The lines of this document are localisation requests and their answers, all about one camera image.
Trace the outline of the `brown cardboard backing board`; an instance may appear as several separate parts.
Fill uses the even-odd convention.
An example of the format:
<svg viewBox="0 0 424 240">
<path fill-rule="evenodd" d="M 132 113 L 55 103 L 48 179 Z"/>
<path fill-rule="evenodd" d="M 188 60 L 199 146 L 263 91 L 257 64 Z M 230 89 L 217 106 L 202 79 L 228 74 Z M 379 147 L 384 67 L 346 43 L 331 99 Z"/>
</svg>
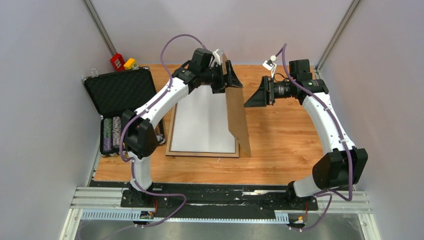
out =
<svg viewBox="0 0 424 240">
<path fill-rule="evenodd" d="M 222 68 L 226 70 L 226 61 L 228 59 L 225 57 L 222 64 Z M 227 70 L 224 75 L 225 80 L 227 80 Z M 246 117 L 246 110 L 244 107 L 244 92 L 243 88 L 235 87 L 226 87 L 225 88 L 225 100 L 226 100 L 226 110 L 227 110 L 227 123 L 228 130 L 237 140 L 240 151 L 243 152 L 248 157 L 252 156 L 248 123 Z"/>
</svg>

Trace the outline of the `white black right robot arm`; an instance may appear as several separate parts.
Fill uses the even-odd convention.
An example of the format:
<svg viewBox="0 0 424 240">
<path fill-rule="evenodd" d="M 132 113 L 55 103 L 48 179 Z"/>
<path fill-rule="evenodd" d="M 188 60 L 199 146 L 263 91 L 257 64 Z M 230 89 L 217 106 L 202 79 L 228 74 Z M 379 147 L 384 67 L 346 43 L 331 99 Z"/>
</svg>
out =
<svg viewBox="0 0 424 240">
<path fill-rule="evenodd" d="M 332 108 L 325 82 L 313 78 L 309 60 L 290 61 L 287 78 L 283 81 L 275 80 L 275 56 L 264 61 L 263 67 L 271 75 L 262 77 L 258 90 L 244 107 L 266 107 L 273 105 L 277 99 L 297 99 L 313 122 L 324 154 L 313 166 L 311 175 L 290 183 L 290 191 L 285 195 L 286 204 L 298 209 L 305 203 L 306 197 L 334 192 L 341 187 L 353 190 L 365 168 L 368 153 L 348 137 Z"/>
</svg>

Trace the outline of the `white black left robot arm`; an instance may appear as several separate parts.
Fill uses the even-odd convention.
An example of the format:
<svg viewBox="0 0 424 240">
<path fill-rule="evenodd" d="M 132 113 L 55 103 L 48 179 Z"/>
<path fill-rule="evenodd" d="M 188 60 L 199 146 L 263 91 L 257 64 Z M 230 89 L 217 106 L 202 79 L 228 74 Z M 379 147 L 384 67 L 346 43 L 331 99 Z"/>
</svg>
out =
<svg viewBox="0 0 424 240">
<path fill-rule="evenodd" d="M 119 155 L 123 162 L 130 164 L 130 189 L 135 191 L 133 198 L 142 207 L 149 206 L 153 196 L 173 196 L 149 190 L 153 183 L 151 155 L 159 145 L 155 128 L 172 107 L 201 85 L 210 86 L 213 94 L 243 88 L 223 50 L 197 48 L 156 95 L 136 110 L 126 110 L 121 117 Z"/>
</svg>

